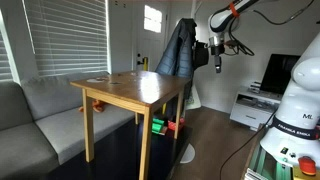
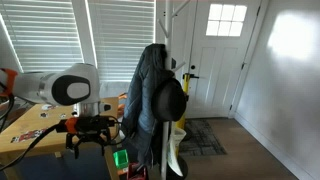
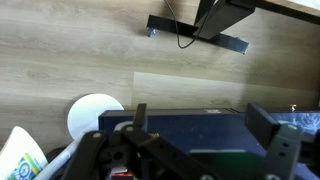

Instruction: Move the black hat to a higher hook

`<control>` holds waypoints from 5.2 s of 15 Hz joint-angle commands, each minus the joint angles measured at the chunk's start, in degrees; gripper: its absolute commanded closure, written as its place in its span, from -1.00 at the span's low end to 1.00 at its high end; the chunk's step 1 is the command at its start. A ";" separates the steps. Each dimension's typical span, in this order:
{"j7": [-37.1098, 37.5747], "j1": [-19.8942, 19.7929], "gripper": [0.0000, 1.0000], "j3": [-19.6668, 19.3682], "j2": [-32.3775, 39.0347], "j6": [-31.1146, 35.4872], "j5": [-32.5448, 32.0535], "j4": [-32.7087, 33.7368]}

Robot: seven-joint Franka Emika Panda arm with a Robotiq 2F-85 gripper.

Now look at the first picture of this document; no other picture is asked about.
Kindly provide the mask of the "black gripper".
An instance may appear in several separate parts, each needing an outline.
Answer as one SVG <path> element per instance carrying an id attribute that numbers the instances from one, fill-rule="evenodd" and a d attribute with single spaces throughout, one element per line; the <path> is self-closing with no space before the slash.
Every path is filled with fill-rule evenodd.
<path id="1" fill-rule="evenodd" d="M 221 36 L 213 36 L 209 39 L 211 54 L 214 56 L 215 70 L 221 72 L 222 60 L 220 55 L 225 52 L 224 38 Z"/>

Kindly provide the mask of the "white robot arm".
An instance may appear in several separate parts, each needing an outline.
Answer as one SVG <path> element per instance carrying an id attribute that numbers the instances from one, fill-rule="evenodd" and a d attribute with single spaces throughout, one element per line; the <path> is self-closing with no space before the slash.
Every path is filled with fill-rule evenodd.
<path id="1" fill-rule="evenodd" d="M 260 145 L 276 161 L 295 166 L 303 157 L 320 166 L 320 33 L 291 70 L 291 79 Z"/>

